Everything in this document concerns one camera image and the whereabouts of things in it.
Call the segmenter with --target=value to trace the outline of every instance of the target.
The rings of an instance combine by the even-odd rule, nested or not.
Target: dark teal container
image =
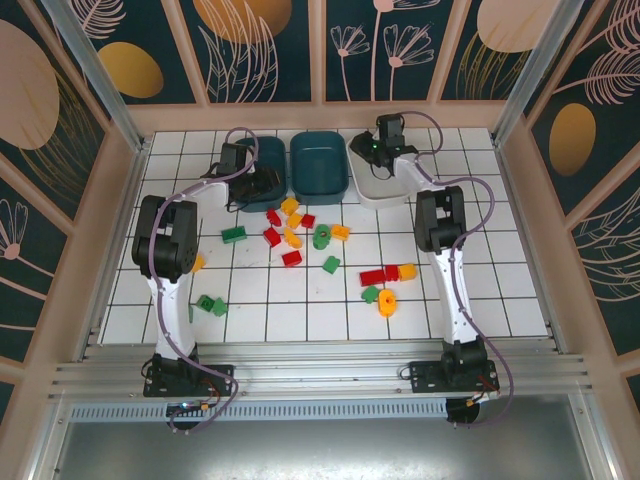
[[[291,139],[291,188],[303,205],[340,203],[349,187],[349,160],[336,132],[303,132]]]
[[[240,145],[253,146],[253,138],[243,138],[236,143]],[[238,207],[243,212],[256,213],[266,212],[270,208],[279,209],[280,204],[287,196],[287,161],[284,143],[277,137],[258,137],[258,162],[256,165],[261,167],[271,167],[278,172],[280,177],[280,185],[272,191],[256,197],[250,203],[245,204],[238,202]]]

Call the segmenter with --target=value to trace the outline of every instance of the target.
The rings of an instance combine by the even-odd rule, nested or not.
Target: black grid line
[[[291,128],[290,130],[295,130],[296,132],[306,131],[304,129],[296,129],[296,128]],[[331,129],[331,130],[332,131],[338,131],[340,133],[339,129]],[[280,137],[280,132],[282,132],[282,130],[276,130],[275,131],[275,135],[277,137]],[[428,130],[425,129],[425,132],[428,132],[429,139],[431,140],[432,145],[433,145],[433,137],[434,137],[434,134],[437,133],[437,132],[433,131],[432,129],[428,129]],[[213,149],[214,149],[214,152],[211,153],[209,165],[211,165],[211,163],[215,159],[215,155],[216,155],[216,153],[215,153],[215,145],[216,145],[216,142],[219,143],[220,136],[221,135],[226,135],[226,133],[227,133],[226,131],[224,131],[224,132],[223,131],[215,131],[214,132],[214,135],[213,135]],[[258,135],[273,135],[274,133],[273,133],[273,130],[270,130],[268,132],[258,131],[258,132],[256,132],[256,134],[258,134]],[[463,152],[464,155],[465,155],[465,162],[466,162],[467,170],[470,172],[471,171],[471,168],[470,168],[471,165],[470,165],[470,159],[469,159],[469,156],[467,155],[467,152],[471,152],[471,151],[487,151],[487,150],[490,150],[490,149],[464,148],[464,142],[462,140],[461,131],[459,129],[457,130],[457,134],[458,134],[458,137],[460,139],[460,144],[462,146],[459,147],[459,148],[446,148],[445,147],[445,148],[443,148],[443,151],[447,151],[447,152]],[[129,242],[129,239],[132,238],[134,236],[134,234],[135,234],[135,225],[133,224],[134,223],[133,219],[134,219],[134,216],[136,214],[136,211],[139,211],[139,206],[138,206],[139,203],[138,202],[140,200],[140,196],[141,196],[141,193],[142,193],[142,188],[145,185],[151,184],[151,187],[153,187],[152,182],[155,182],[155,181],[164,181],[164,182],[167,182],[167,183],[173,182],[173,190],[172,191],[175,191],[175,189],[177,188],[178,181],[182,181],[182,182],[194,181],[195,182],[195,181],[199,180],[197,178],[186,178],[186,177],[185,178],[180,178],[180,175],[178,173],[179,170],[180,170],[180,165],[182,163],[182,160],[188,161],[190,155],[203,155],[205,153],[206,154],[209,154],[209,153],[207,153],[207,152],[185,153],[184,152],[184,148],[185,148],[186,140],[187,140],[187,135],[185,133],[182,136],[182,144],[180,146],[180,153],[154,153],[150,157],[150,161],[152,161],[153,160],[152,157],[154,157],[154,156],[175,156],[175,155],[179,155],[180,158],[178,159],[178,165],[176,167],[175,174],[172,176],[172,178],[166,178],[166,179],[154,178],[154,179],[146,180],[145,178],[146,178],[147,172],[149,171],[149,161],[147,162],[147,165],[145,165],[145,175],[143,177],[143,181],[140,183],[139,188],[138,188],[138,198],[137,198],[138,201],[136,202],[136,206],[135,206],[135,208],[134,208],[134,210],[132,212],[132,215],[131,215],[131,217],[129,219],[129,228],[127,230],[128,235],[127,235],[127,240],[125,241],[125,247],[124,247],[125,249],[127,248],[127,243]],[[290,142],[286,142],[285,143],[285,150],[287,152],[287,162],[289,162],[290,161],[289,160],[290,150],[291,150],[290,149]],[[446,161],[446,160],[444,160],[444,159],[438,160],[438,158],[435,155],[431,155],[430,157],[434,159],[433,164],[435,166],[435,173],[436,173],[436,175],[438,175],[439,178],[446,177],[448,179],[448,178],[454,178],[454,177],[457,177],[457,176],[465,175],[465,174],[460,174],[460,175],[453,175],[453,174],[451,174],[451,175],[449,175],[449,174],[441,175],[441,173],[440,173],[441,162],[442,161]],[[288,176],[290,176],[290,168],[288,169],[287,173],[288,173]],[[166,174],[166,175],[165,174],[161,174],[161,175],[158,175],[158,176],[161,177],[161,176],[169,176],[169,175],[170,174]],[[483,173],[483,174],[481,174],[481,176],[482,177],[496,177],[497,176],[497,177],[500,177],[501,179],[504,179],[504,177],[501,175],[501,173]],[[349,177],[352,178],[352,172],[351,171],[349,171]],[[288,181],[288,186],[290,187],[291,186],[291,182],[290,182],[289,178],[288,178],[288,180],[289,180]],[[488,202],[486,200],[482,200],[482,201],[478,200],[477,186],[474,184],[474,185],[472,185],[472,188],[473,188],[472,191],[475,194],[475,198],[465,199],[465,203],[473,203],[473,204],[475,204],[476,205],[475,208],[478,209],[479,214],[482,215],[481,206],[482,206],[483,203],[486,204]],[[357,197],[355,196],[355,192],[353,191],[353,189],[354,189],[353,183],[351,183],[350,189],[351,189],[350,190],[351,199],[347,198],[346,201],[343,201],[343,202],[341,202],[339,204],[340,205],[340,218],[341,218],[341,224],[342,225],[344,225],[344,205],[359,205]],[[412,199],[412,196],[409,196],[407,201],[406,201],[406,203],[409,204],[411,222],[412,222],[412,224],[415,224],[415,212],[413,211],[413,208],[412,208],[412,206],[415,205],[415,199]],[[510,202],[508,200],[500,200],[500,201],[498,201],[498,203],[510,204]],[[239,224],[239,221],[240,221],[239,215],[238,215],[238,213],[236,213],[236,217],[234,219],[233,224],[235,226],[237,226]],[[218,237],[218,238],[221,237],[221,235],[202,235],[202,232],[203,232],[203,222],[202,221],[200,222],[199,227],[200,227],[199,228],[199,235],[198,235],[199,245],[200,245],[200,241],[202,240],[203,236],[204,237]],[[387,234],[391,234],[391,235],[393,235],[393,234],[413,234],[413,232],[412,231],[398,231],[398,232],[391,232],[390,231],[390,232],[384,232],[384,233],[380,232],[380,219],[379,219],[379,216],[378,216],[377,212],[376,212],[376,227],[377,227],[376,228],[377,231],[375,231],[375,232],[374,231],[371,231],[371,232],[363,231],[363,232],[351,233],[351,235],[352,236],[357,236],[357,235],[376,235],[377,238],[378,238],[378,244],[379,244],[380,265],[382,265],[383,264],[382,239],[384,238],[382,235],[387,235]],[[496,293],[496,297],[493,297],[493,296],[490,296],[488,298],[471,298],[470,297],[470,300],[501,300],[502,305],[503,305],[503,309],[505,311],[505,318],[507,319],[507,325],[508,325],[508,328],[509,328],[509,332],[511,333],[512,337],[515,337],[513,335],[512,329],[511,329],[511,319],[509,318],[509,316],[507,314],[507,311],[506,311],[505,297],[503,296],[502,288],[501,288],[501,285],[500,285],[500,280],[499,280],[499,277],[497,275],[497,267],[496,267],[496,265],[497,264],[500,264],[500,265],[509,265],[509,264],[513,264],[513,265],[516,265],[516,264],[528,265],[528,263],[527,263],[526,259],[523,260],[523,261],[509,261],[509,262],[497,262],[496,263],[495,259],[494,259],[494,255],[493,255],[493,252],[494,252],[494,249],[496,248],[496,245],[492,245],[491,242],[489,241],[488,232],[496,232],[496,233],[497,232],[518,232],[518,230],[517,230],[517,222],[516,222],[516,227],[514,227],[514,228],[496,229],[496,230],[484,229],[484,230],[485,231],[482,232],[482,233],[484,233],[484,241],[486,241],[486,245],[487,245],[487,248],[488,248],[488,259],[489,260],[482,261],[482,262],[468,262],[467,261],[465,263],[469,263],[469,264],[472,264],[472,265],[488,265],[488,264],[491,264],[493,272],[494,272],[494,275],[495,275],[495,278],[496,278],[496,283],[498,285],[498,293]],[[349,339],[350,338],[350,332],[349,332],[349,330],[350,330],[350,328],[349,328],[349,320],[350,319],[349,319],[349,308],[348,308],[349,304],[364,303],[364,301],[359,299],[359,298],[358,299],[354,299],[354,300],[349,300],[348,282],[347,282],[347,268],[353,268],[353,267],[357,267],[357,268],[365,267],[366,268],[366,267],[371,267],[373,269],[373,268],[381,268],[381,267],[380,267],[380,265],[376,265],[376,264],[373,264],[373,265],[371,265],[371,264],[363,264],[363,265],[359,265],[359,264],[353,264],[352,265],[352,264],[350,264],[348,262],[347,255],[346,255],[346,246],[343,243],[341,245],[341,247],[342,247],[344,263],[341,265],[341,268],[343,268],[343,281],[344,281],[344,286],[345,286],[345,299],[344,299],[344,302],[340,302],[340,301],[337,301],[337,300],[311,300],[311,301],[309,301],[309,268],[311,268],[310,267],[310,263],[309,263],[309,252],[310,252],[310,250],[312,248],[309,245],[309,241],[310,241],[309,239],[311,238],[311,235],[310,235],[311,233],[312,232],[309,232],[309,231],[305,231],[305,233],[304,233],[305,238],[306,238],[306,243],[307,243],[305,245],[305,249],[304,249],[304,252],[306,252],[306,258],[304,259],[304,261],[305,261],[305,264],[304,264],[305,282],[306,282],[306,291],[305,291],[305,297],[304,297],[305,298],[304,304],[306,305],[306,309],[305,309],[305,315],[306,315],[306,319],[305,319],[306,320],[305,339],[307,341],[309,341],[309,305],[310,304],[329,304],[329,303],[332,303],[332,304],[343,303],[345,305],[345,309],[346,309],[345,316],[346,316],[346,322],[347,322],[347,325],[346,325],[347,326],[347,338]],[[251,233],[251,234],[248,234],[247,236],[248,237],[256,237],[256,236],[261,236],[261,235],[262,235],[261,233]],[[256,268],[256,267],[253,267],[253,266],[250,266],[250,267],[234,267],[233,264],[234,264],[234,261],[235,261],[235,247],[236,247],[236,245],[234,243],[231,246],[231,248],[232,248],[232,251],[231,251],[231,264],[228,267],[226,267],[226,266],[222,266],[222,267],[205,266],[204,267],[204,269],[212,269],[212,270],[217,270],[217,269],[229,270],[229,286],[228,286],[228,290],[227,290],[227,294],[228,294],[227,300],[230,300],[232,279],[233,279],[233,276],[234,276],[233,275],[233,270],[235,270],[235,269],[241,270],[241,269],[248,269],[248,268]],[[416,246],[416,254],[418,256],[417,266],[419,268],[423,267],[423,266],[426,266],[426,265],[429,265],[428,261],[421,260],[420,252],[418,252],[417,246]],[[144,341],[144,335],[146,334],[147,328],[149,328],[149,323],[148,322],[149,322],[150,319],[152,319],[152,315],[151,315],[152,302],[151,302],[151,299],[146,304],[138,304],[138,305],[114,303],[116,292],[117,292],[117,288],[118,288],[118,283],[119,283],[119,280],[120,280],[121,272],[133,270],[132,268],[124,268],[124,258],[125,258],[124,255],[122,256],[122,258],[120,258],[120,260],[118,262],[119,268],[117,269],[117,276],[115,277],[115,280],[114,280],[113,292],[110,295],[110,302],[108,302],[107,309],[106,309],[105,314],[103,316],[103,322],[102,322],[103,325],[102,325],[102,331],[101,331],[101,336],[100,337],[102,339],[104,338],[106,329],[108,328],[109,316],[111,314],[111,308],[112,307],[114,307],[114,306],[147,306],[148,307],[148,309],[147,309],[147,318],[146,318],[146,322],[145,322],[145,326],[144,326],[143,334],[142,334],[143,335],[142,336],[142,341]],[[298,304],[298,303],[303,303],[303,302],[270,302],[269,301],[269,288],[270,288],[272,269],[285,268],[285,267],[283,265],[274,264],[274,254],[273,254],[273,252],[271,252],[271,249],[269,249],[269,254],[268,255],[269,255],[268,256],[268,264],[266,265],[266,268],[267,268],[267,285],[266,285],[267,298],[266,298],[266,301],[265,302],[238,302],[237,303],[238,305],[243,305],[243,304],[255,304],[255,305],[266,304],[266,307],[265,307],[265,335],[264,335],[265,341],[269,341],[269,337],[268,337],[268,313],[269,313],[270,304],[276,305],[276,304]],[[321,266],[322,266],[321,263],[318,264],[318,265],[315,265],[315,267],[319,267],[319,268],[321,268]],[[429,302],[429,301],[434,302],[434,301],[439,301],[439,300],[437,300],[437,299],[428,300],[426,298],[427,295],[424,292],[425,284],[424,284],[424,278],[422,277],[422,268],[420,268],[420,276],[421,276],[420,282],[421,282],[421,287],[422,287],[422,296],[424,298],[422,298],[422,299],[412,298],[410,300],[409,299],[407,299],[407,300],[400,299],[400,300],[402,302],[416,302],[416,301],[422,302],[422,305],[425,308],[425,313],[426,313],[426,318],[427,318],[428,334],[429,334],[429,336],[431,336],[432,335],[432,332],[431,332],[431,330],[432,330],[431,327],[432,326],[431,326],[431,323],[430,323],[430,320],[429,320],[427,302]],[[189,292],[190,304],[192,304],[192,305],[193,305],[193,302],[191,302],[191,295],[193,294],[193,288],[194,288],[194,283],[193,282],[194,281],[195,280],[192,280],[192,283],[190,285],[190,292]],[[507,298],[508,298],[508,300],[518,300],[518,299],[535,299],[537,297],[534,294],[533,296],[529,296],[529,295],[527,295],[527,296],[517,296],[517,297],[509,296]],[[235,302],[234,303],[228,302],[228,305],[236,305],[236,303]],[[229,326],[228,322],[229,322],[229,313],[227,313],[226,316],[225,316],[225,326],[224,326],[223,341],[227,341],[226,337],[227,337],[227,329],[228,329],[228,326]],[[388,339],[391,339],[389,319],[387,319],[387,337],[388,337]],[[532,338],[534,336],[523,336],[523,337],[524,338]]]

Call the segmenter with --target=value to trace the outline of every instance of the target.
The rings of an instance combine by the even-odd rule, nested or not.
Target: red rectangular block
[[[269,210],[267,210],[267,220],[269,220],[269,223],[275,227],[282,226],[282,220],[280,220],[280,215],[278,215],[278,212],[276,212],[273,208],[270,208]]]
[[[400,270],[397,265],[387,265],[384,267],[384,274],[387,282],[397,282],[400,280]]]
[[[370,272],[360,273],[360,285],[363,287],[384,283],[385,279],[384,270],[371,270]]]
[[[313,228],[314,223],[316,223],[316,217],[307,213],[304,217],[302,217],[300,225],[302,225],[304,228]]]
[[[282,261],[284,262],[285,267],[294,267],[302,262],[302,255],[298,250],[286,253],[282,256]]]
[[[262,234],[264,235],[264,238],[267,241],[267,243],[271,245],[271,248],[275,247],[280,243],[280,240],[281,240],[280,234],[276,232],[273,227],[271,227],[268,230],[265,230]]]

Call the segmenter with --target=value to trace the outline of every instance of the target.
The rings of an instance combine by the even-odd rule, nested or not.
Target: white tile floor
[[[349,139],[361,129],[340,130]],[[256,132],[275,135],[289,150],[291,138],[300,130]],[[407,129],[407,139],[422,149],[437,144],[433,129]],[[482,232],[465,244],[465,277],[473,315],[490,336],[546,336],[547,329],[536,299],[524,249],[486,130],[446,128],[444,147],[429,168],[442,179],[474,173],[496,193],[492,219]],[[131,243],[141,198],[168,195],[189,186],[216,161],[226,132],[157,133],[141,193],[132,212],[128,239],[122,253],[100,342],[105,344],[155,343],[155,312],[144,278],[131,261]],[[241,138],[242,133],[233,138]],[[206,267],[194,276],[190,299],[200,295],[222,297],[229,313],[215,317],[194,309],[193,326],[199,342],[290,342],[335,340],[403,340],[440,338],[442,312],[435,277],[426,254],[413,239],[415,204],[366,210],[358,204],[353,180],[340,205],[301,207],[316,215],[316,224],[351,227],[346,243],[332,240],[325,250],[315,250],[304,228],[300,266],[285,269],[281,255],[290,251],[282,242],[269,249],[262,237],[268,228],[263,213],[216,211],[200,225],[199,251]],[[469,226],[486,213],[488,196],[469,182],[461,184]],[[244,226],[249,237],[225,245],[221,231]],[[330,275],[322,268],[327,257],[340,259]],[[387,284],[398,299],[398,309],[382,318],[377,306],[367,305],[360,295],[359,273],[386,264],[419,263],[419,276],[410,282]]]

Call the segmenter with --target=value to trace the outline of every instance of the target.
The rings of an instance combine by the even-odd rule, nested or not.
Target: toy block
[[[298,225],[300,225],[301,221],[302,215],[300,215],[299,213],[292,213],[289,217],[289,220],[287,220],[287,225],[289,226],[289,228],[296,229],[298,228]]]
[[[300,222],[300,225],[302,225],[304,228],[313,228],[314,223],[316,223],[316,217],[314,215],[309,215],[308,213],[306,213],[304,217],[302,217],[302,222]]]
[[[407,280],[413,280],[418,276],[418,270],[413,263],[407,263],[406,265],[400,265],[398,267],[400,273],[400,281],[406,282]]]
[[[378,290],[377,287],[374,287],[373,285],[371,285],[364,292],[362,292],[362,295],[360,295],[360,298],[362,298],[365,302],[371,305],[373,302],[375,302],[378,299],[379,293],[380,293],[380,290]]]
[[[206,265],[207,263],[204,261],[204,257],[200,254],[196,255],[196,262],[193,264],[193,267],[191,268],[191,273],[196,273],[198,270],[202,270],[202,268]]]
[[[368,287],[370,285],[377,285],[384,283],[386,280],[384,270],[371,270],[369,272],[360,273],[360,285]]]
[[[300,255],[299,251],[286,253],[282,256],[282,261],[284,262],[285,267],[294,267],[302,262],[302,255]]]
[[[331,230],[327,225],[318,225],[313,232],[313,246],[316,250],[324,250],[331,240]]]
[[[280,215],[278,215],[278,212],[276,212],[273,208],[270,208],[269,210],[267,210],[267,220],[269,220],[269,223],[274,227],[282,226],[282,220],[280,219]]]
[[[280,243],[280,234],[278,232],[276,232],[275,228],[271,227],[268,230],[265,230],[264,232],[262,232],[262,235],[264,235],[264,239],[267,241],[267,243],[271,246],[271,248],[275,247],[276,245],[278,245]]]
[[[387,318],[396,311],[396,296],[391,290],[382,290],[378,295],[378,311]]]
[[[229,307],[224,303],[224,300],[221,298],[216,298],[216,301],[213,302],[213,307],[211,308],[211,313],[213,313],[216,317],[221,317],[225,313],[229,311]]]
[[[334,273],[336,273],[336,270],[338,269],[339,266],[340,266],[340,259],[332,255],[329,258],[327,258],[322,268],[324,269],[325,272],[329,272],[331,275],[333,275]]]
[[[247,238],[244,227],[229,228],[222,231],[222,241],[224,243],[234,243]]]
[[[349,238],[349,232],[351,229],[349,227],[343,227],[342,225],[334,225],[331,229],[331,236],[333,238],[337,238],[338,240],[342,240],[343,242],[347,241]]]
[[[397,282],[400,280],[400,271],[397,265],[387,265],[384,267],[384,275],[387,278],[387,282]]]
[[[284,229],[284,241],[287,242],[291,248],[302,248],[302,240],[288,228]]]
[[[287,217],[290,217],[296,212],[299,206],[300,204],[295,198],[288,197],[284,202],[282,202],[280,208],[282,208],[282,211]]]
[[[213,308],[213,304],[214,302],[211,298],[207,297],[206,295],[202,295],[196,302],[196,307],[198,307],[200,310],[204,310],[205,312],[210,313],[211,309]]]

